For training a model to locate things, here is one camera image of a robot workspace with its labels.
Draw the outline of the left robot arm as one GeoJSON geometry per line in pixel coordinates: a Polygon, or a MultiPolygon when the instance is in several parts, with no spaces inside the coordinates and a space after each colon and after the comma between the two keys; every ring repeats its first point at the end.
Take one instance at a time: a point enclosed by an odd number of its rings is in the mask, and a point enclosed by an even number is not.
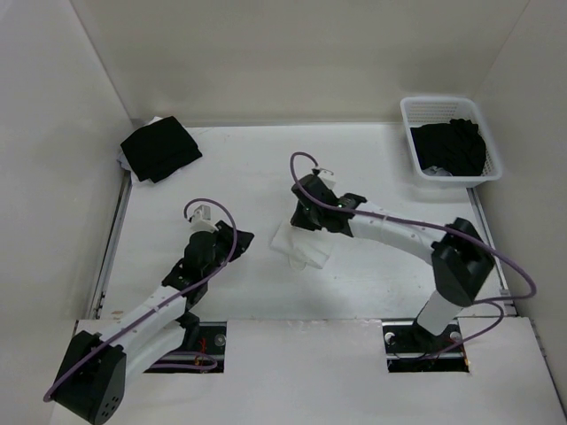
{"type": "Polygon", "coordinates": [[[196,348],[198,318],[191,308],[211,277],[243,255],[253,238],[222,220],[199,225],[183,256],[141,305],[100,332],[72,338],[46,398],[90,424],[106,423],[135,376],[173,350],[196,348]]]}

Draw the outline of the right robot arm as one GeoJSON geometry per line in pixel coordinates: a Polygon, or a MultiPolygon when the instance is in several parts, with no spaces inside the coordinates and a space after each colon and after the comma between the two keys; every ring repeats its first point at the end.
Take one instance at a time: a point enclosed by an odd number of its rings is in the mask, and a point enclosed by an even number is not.
{"type": "Polygon", "coordinates": [[[414,344],[422,354],[440,350],[443,332],[474,304],[495,264],[490,252],[472,242],[480,236],[470,221],[457,218],[437,237],[424,225],[395,220],[365,197],[353,193],[337,197],[316,172],[294,183],[291,192],[298,199],[293,227],[379,242],[431,266],[435,290],[408,331],[396,336],[394,346],[414,344]]]}

